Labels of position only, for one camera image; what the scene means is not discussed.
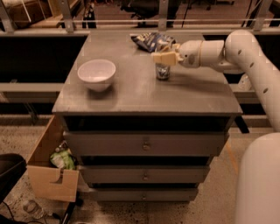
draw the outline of speckled floor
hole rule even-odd
[[[35,125],[28,115],[0,115],[0,153],[15,152],[28,159],[32,148],[44,132],[49,115],[41,116]],[[271,132],[271,128],[251,128],[250,134],[241,134],[237,128],[230,129],[230,138],[222,153],[211,163],[206,181],[199,186],[199,194],[190,203],[161,202],[102,202],[91,199],[90,194],[80,197],[84,203],[74,209],[69,223],[92,224],[233,224],[235,217],[235,187],[238,166],[243,152],[257,137]],[[47,213],[63,215],[67,204],[48,199],[35,198],[28,173],[17,182],[6,198],[17,221],[32,221],[22,209],[24,200],[35,199]],[[0,214],[10,217],[4,204]],[[58,224],[53,217],[39,220]]]

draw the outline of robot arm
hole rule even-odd
[[[269,121],[280,131],[280,72],[248,31],[234,31],[226,40],[226,60],[248,75]],[[235,223],[280,221],[280,133],[257,138],[241,160],[236,192]]]
[[[183,67],[211,67],[223,73],[245,72],[275,131],[280,131],[280,72],[264,55],[255,36],[245,30],[222,40],[191,40],[168,52],[152,54],[154,62]]]

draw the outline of gray tabletop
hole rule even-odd
[[[177,42],[201,35],[167,33]],[[105,92],[87,89],[78,68],[92,59],[115,63],[114,84]],[[151,54],[138,49],[128,31],[91,31],[74,62],[52,112],[58,115],[239,115],[242,110],[224,75],[211,68],[171,68],[157,80]]]

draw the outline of drawer front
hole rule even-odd
[[[87,183],[202,183],[209,167],[80,166]]]
[[[228,134],[141,135],[64,132],[76,156],[219,156]]]
[[[170,190],[94,190],[96,201],[191,201],[198,193],[197,189]]]

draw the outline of open cardboard box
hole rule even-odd
[[[62,141],[63,129],[54,115],[27,162],[28,176],[36,197],[75,202],[79,171],[54,168],[49,159]]]

